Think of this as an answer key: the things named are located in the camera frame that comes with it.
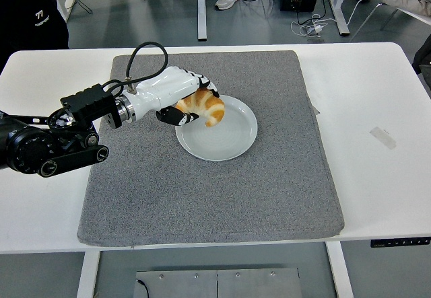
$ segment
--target sneaker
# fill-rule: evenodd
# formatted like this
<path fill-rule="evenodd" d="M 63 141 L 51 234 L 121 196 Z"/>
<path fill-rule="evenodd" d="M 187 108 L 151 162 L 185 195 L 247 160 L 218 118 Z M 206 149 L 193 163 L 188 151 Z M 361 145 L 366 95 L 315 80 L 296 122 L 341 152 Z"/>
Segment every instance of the sneaker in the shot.
<path fill-rule="evenodd" d="M 226 10 L 233 6 L 238 0 L 218 0 L 215 4 L 215 8 L 218 10 Z"/>

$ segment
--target floor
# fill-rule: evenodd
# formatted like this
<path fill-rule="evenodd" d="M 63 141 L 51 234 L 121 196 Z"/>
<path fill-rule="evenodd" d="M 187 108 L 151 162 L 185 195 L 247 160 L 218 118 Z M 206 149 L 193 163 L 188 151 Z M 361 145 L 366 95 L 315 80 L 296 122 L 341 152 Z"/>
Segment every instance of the floor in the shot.
<path fill-rule="evenodd" d="M 296 14 L 280 11 L 279 0 L 239 1 L 216 11 L 206 0 L 207 40 L 197 39 L 197 0 L 80 0 L 91 10 L 73 7 L 68 21 L 70 48 L 135 47 L 145 41 L 164 46 L 348 43 L 328 20 L 320 37 L 297 36 Z M 379 0 L 361 4 L 349 24 L 355 32 Z M 355 0 L 343 2 L 348 19 Z M 318 0 L 315 13 L 333 17 L 328 1 Z M 394 42 L 411 61 L 431 27 L 399 12 L 380 31 L 392 9 L 381 7 L 354 42 Z M 311 13 L 300 13 L 300 21 Z M 250 246 L 107 252 L 101 257 L 96 283 L 98 298 L 132 297 L 136 271 L 169 268 L 295 266 L 300 269 L 303 297 L 336 297 L 323 244 Z M 429 297 L 430 246 L 371 249 L 369 241 L 344 242 L 347 269 L 355 297 Z M 0 297 L 74 297 L 82 253 L 0 256 Z"/>

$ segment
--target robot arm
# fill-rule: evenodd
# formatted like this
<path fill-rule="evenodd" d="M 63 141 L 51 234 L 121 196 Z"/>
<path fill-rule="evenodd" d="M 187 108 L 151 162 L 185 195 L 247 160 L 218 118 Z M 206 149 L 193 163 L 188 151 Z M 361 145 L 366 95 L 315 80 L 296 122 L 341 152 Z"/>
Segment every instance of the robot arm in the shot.
<path fill-rule="evenodd" d="M 109 150 L 98 143 L 93 125 L 98 118 L 104 117 L 112 128 L 120 127 L 124 121 L 140 120 L 150 110 L 155 110 L 162 122 L 173 125 L 198 118 L 194 113 L 182 113 L 173 105 L 199 88 L 210 89 L 219 97 L 216 87 L 202 75 L 178 67 L 166 68 L 166 51 L 155 42 L 138 46 L 131 61 L 147 44 L 159 46 L 165 54 L 164 66 L 153 75 L 94 85 L 62 98 L 63 107 L 49 117 L 13 116 L 0 111 L 0 169 L 9 166 L 24 174 L 51 177 L 104 161 Z"/>

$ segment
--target chair leg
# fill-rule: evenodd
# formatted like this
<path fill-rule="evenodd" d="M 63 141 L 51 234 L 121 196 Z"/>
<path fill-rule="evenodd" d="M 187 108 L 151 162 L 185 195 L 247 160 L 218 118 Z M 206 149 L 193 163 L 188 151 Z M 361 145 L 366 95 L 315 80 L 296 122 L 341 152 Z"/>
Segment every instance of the chair leg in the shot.
<path fill-rule="evenodd" d="M 359 29 L 355 32 L 355 34 L 353 35 L 353 37 L 350 38 L 349 42 L 352 42 L 353 39 L 356 37 L 356 35 L 358 34 L 358 32 L 362 29 L 362 27 L 364 26 L 364 24 L 368 21 L 368 19 L 370 19 L 370 17 L 372 16 L 372 14 L 377 10 L 378 7 L 380 7 L 381 5 L 383 5 L 384 3 L 379 3 L 378 5 L 376 5 L 374 7 L 374 9 L 370 12 L 370 14 L 368 14 L 368 17 L 366 17 L 366 19 L 364 20 L 364 22 L 362 22 L 361 26 L 359 27 Z"/>
<path fill-rule="evenodd" d="M 386 27 L 386 25 L 389 23 L 389 21 L 391 21 L 391 19 L 397 12 L 398 9 L 395 9 L 395 11 L 389 16 L 388 20 L 386 20 L 386 22 L 380 27 L 380 30 L 383 30 Z"/>

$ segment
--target gray felt mat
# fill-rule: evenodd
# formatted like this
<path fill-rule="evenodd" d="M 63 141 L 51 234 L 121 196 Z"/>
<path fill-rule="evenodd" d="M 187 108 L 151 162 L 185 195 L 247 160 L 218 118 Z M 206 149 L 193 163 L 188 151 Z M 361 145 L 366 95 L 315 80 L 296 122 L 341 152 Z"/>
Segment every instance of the gray felt mat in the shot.
<path fill-rule="evenodd" d="M 123 80 L 129 55 L 111 77 Z M 138 55 L 132 77 L 158 70 Z M 169 65 L 201 73 L 221 94 L 250 106 L 256 141 L 235 159 L 186 152 L 155 112 L 111 130 L 109 158 L 92 167 L 78 238 L 95 246 L 273 241 L 337 235 L 344 226 L 319 128 L 293 51 L 171 54 Z"/>

